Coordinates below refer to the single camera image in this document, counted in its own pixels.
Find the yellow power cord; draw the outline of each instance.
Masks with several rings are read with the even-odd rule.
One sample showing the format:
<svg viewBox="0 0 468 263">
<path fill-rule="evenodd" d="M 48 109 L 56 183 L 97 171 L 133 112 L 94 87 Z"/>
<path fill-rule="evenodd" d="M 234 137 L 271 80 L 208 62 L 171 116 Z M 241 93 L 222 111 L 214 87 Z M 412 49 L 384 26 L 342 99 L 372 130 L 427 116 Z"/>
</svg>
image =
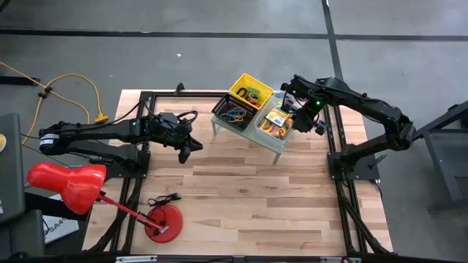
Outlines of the yellow power cord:
<svg viewBox="0 0 468 263">
<path fill-rule="evenodd" d="M 106 121 L 109 120 L 109 116 L 105 115 L 105 114 L 102 113 L 102 111 L 101 111 L 101 102 L 100 102 L 100 99 L 99 99 L 99 92 L 98 92 L 98 90 L 97 90 L 96 85 L 95 85 L 92 81 L 90 81 L 87 77 L 82 76 L 82 75 L 79 75 L 79 74 L 65 74 L 65 75 L 62 75 L 62 76 L 60 76 L 60 77 L 56 77 L 56 78 L 54 78 L 53 80 L 49 81 L 49 83 L 47 83 L 47 85 L 43 85 L 42 83 L 40 83 L 40 82 L 38 82 L 38 81 L 32 79 L 32 78 L 29 77 L 28 75 L 22 73 L 21 71 L 19 71 L 19 70 L 17 70 L 17 69 L 14 69 L 13 67 L 11 67 L 11 66 L 5 64 L 4 62 L 1 62 L 1 61 L 0 61 L 0 64 L 1 64 L 2 66 L 5 66 L 6 68 L 8 68 L 8 69 L 10 69 L 10 70 L 12 70 L 12 71 L 18 73 L 19 75 L 22 75 L 23 77 L 27 78 L 28 80 L 32 81 L 33 83 L 36 83 L 37 85 L 41 86 L 41 87 L 44 88 L 44 89 L 46 89 L 47 87 L 49 87 L 50 85 L 52 85 L 52 83 L 54 83 L 54 82 L 56 82 L 57 80 L 60 80 L 61 78 L 64 78 L 64 77 L 80 77 L 80 78 L 86 80 L 88 83 L 90 83 L 90 84 L 93 86 L 94 91 L 96 92 L 98 117 L 94 120 L 95 123 L 104 123 L 104 122 L 106 122 Z M 85 113 L 86 113 L 86 120 L 87 120 L 87 122 L 88 122 L 88 124 L 89 124 L 89 111 L 88 111 L 83 105 L 81 105 L 80 103 L 78 103 L 78 102 L 76 102 L 76 101 L 74 101 L 74 100 L 67 99 L 67 98 L 63 97 L 62 95 L 56 93 L 55 91 L 50 91 L 50 92 L 51 92 L 53 95 L 57 96 L 58 98 L 63 99 L 65 102 L 73 103 L 73 104 L 79 106 L 80 108 L 82 108 L 82 109 L 85 111 Z M 34 115 L 34 120 L 33 120 L 33 122 L 32 122 L 31 128 L 30 128 L 29 131 L 28 131 L 27 137 L 25 137 L 24 140 L 23 140 L 22 143 L 21 143 L 22 145 L 24 145 L 25 142 L 28 140 L 28 136 L 31 135 L 31 133 L 32 133 L 32 131 L 33 131 L 35 125 L 36 125 L 37 117 L 38 117 L 38 115 L 39 115 L 39 109 L 40 109 L 41 104 L 42 104 L 42 100 L 43 100 L 43 98 L 40 97 L 40 98 L 39 98 L 39 101 L 37 102 L 36 113 L 35 113 L 35 115 Z"/>
</svg>

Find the lamp shade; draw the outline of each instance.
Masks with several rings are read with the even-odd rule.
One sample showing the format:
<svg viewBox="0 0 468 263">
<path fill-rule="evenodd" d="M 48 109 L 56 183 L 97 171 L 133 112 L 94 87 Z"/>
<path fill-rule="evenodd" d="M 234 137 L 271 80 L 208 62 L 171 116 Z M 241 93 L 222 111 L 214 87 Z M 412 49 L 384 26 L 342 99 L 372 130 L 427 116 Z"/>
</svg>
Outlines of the lamp shade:
<svg viewBox="0 0 468 263">
<path fill-rule="evenodd" d="M 101 191 L 105 173 L 105 166 L 101 164 L 69 169 L 44 162 L 35 164 L 29 170 L 28 182 L 32 186 L 59 193 L 71 211 L 83 215 Z"/>
</svg>

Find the plastic bin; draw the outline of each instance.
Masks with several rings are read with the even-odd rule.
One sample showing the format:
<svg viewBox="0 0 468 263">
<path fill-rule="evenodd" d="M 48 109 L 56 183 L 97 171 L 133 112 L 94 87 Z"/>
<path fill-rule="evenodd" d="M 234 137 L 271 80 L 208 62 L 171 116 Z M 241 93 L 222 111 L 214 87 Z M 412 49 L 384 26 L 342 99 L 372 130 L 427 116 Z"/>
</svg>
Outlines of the plastic bin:
<svg viewBox="0 0 468 263">
<path fill-rule="evenodd" d="M 222 116 L 222 113 L 226 113 L 229 109 L 233 109 L 235 107 L 240 107 L 246 111 L 246 115 L 243 117 L 243 121 L 230 122 L 226 115 Z M 226 94 L 221 98 L 221 100 L 219 100 L 211 112 L 220 120 L 230 124 L 232 127 L 242 132 L 250 124 L 255 114 L 257 114 L 258 109 L 251 106 L 250 104 L 247 104 L 246 102 L 242 102 L 240 99 L 235 98 L 231 94 Z"/>
<path fill-rule="evenodd" d="M 250 102 L 246 101 L 244 98 L 242 98 L 241 96 L 236 94 L 239 91 L 240 88 L 249 88 L 249 87 L 256 88 L 260 92 L 261 100 L 260 100 L 260 106 L 259 107 L 251 104 Z M 259 80 L 256 80 L 254 77 L 244 73 L 234 83 L 234 85 L 230 88 L 229 92 L 236 99 L 239 99 L 242 102 L 245 102 L 248 105 L 254 107 L 257 110 L 259 110 L 268 101 L 271 94 L 273 94 L 274 90 L 272 88 L 268 87 L 267 85 L 261 83 Z"/>
<path fill-rule="evenodd" d="M 270 98 L 270 100 L 268 101 L 268 103 L 263 107 L 263 109 L 257 114 L 257 117 L 255 118 L 255 122 L 254 122 L 254 126 L 255 126 L 255 132 L 257 132 L 257 135 L 259 138 L 261 138 L 261 140 L 265 141 L 265 142 L 268 142 L 272 145 L 275 145 L 277 147 L 284 147 L 286 145 L 286 142 L 289 140 L 292 132 L 294 131 L 292 128 L 287 131 L 287 134 L 286 134 L 286 137 L 284 138 L 284 140 L 281 140 L 281 139 L 278 139 L 278 138 L 275 138 L 275 137 L 272 137 L 272 136 L 268 136 L 265 132 L 263 132 L 261 129 L 258 128 L 258 125 L 260 124 L 260 122 L 262 122 L 262 120 L 264 119 L 264 117 L 269 114 L 269 112 L 278 104 L 279 101 L 281 101 L 282 99 L 278 99 L 274 96 L 272 96 Z"/>
</svg>

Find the clear plastic container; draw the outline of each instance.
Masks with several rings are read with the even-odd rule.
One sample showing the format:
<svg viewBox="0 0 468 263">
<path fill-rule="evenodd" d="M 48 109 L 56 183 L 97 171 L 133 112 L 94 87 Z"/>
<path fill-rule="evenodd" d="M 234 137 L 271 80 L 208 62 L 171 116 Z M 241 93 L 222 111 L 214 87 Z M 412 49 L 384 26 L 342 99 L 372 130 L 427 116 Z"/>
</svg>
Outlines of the clear plastic container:
<svg viewBox="0 0 468 263">
<path fill-rule="evenodd" d="M 281 140 L 272 136 L 269 136 L 265 132 L 263 132 L 261 129 L 258 128 L 258 125 L 260 122 L 264 119 L 264 117 L 269 114 L 269 112 L 280 102 L 282 98 L 278 98 L 276 96 L 271 96 L 266 105 L 262 108 L 262 110 L 257 113 L 257 116 L 255 116 L 254 120 L 254 125 L 255 125 L 255 132 L 257 133 L 258 137 L 267 143 L 270 143 L 272 145 L 275 145 L 276 147 L 284 147 L 286 145 L 286 142 L 289 140 L 293 130 L 290 129 L 287 131 L 286 137 Z"/>
</svg>

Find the lamp base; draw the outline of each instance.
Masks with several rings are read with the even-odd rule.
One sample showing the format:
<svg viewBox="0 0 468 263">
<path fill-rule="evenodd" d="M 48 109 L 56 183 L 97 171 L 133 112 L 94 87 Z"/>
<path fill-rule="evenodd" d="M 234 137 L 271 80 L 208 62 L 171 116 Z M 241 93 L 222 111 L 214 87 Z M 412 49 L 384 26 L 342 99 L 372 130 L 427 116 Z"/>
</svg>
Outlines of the lamp base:
<svg viewBox="0 0 468 263">
<path fill-rule="evenodd" d="M 154 227 L 145 226 L 148 237 L 156 243 L 168 243 L 174 240 L 182 232 L 184 221 L 181 211 L 173 205 L 156 207 L 148 213 L 148 218 L 167 229 L 158 233 Z"/>
</svg>

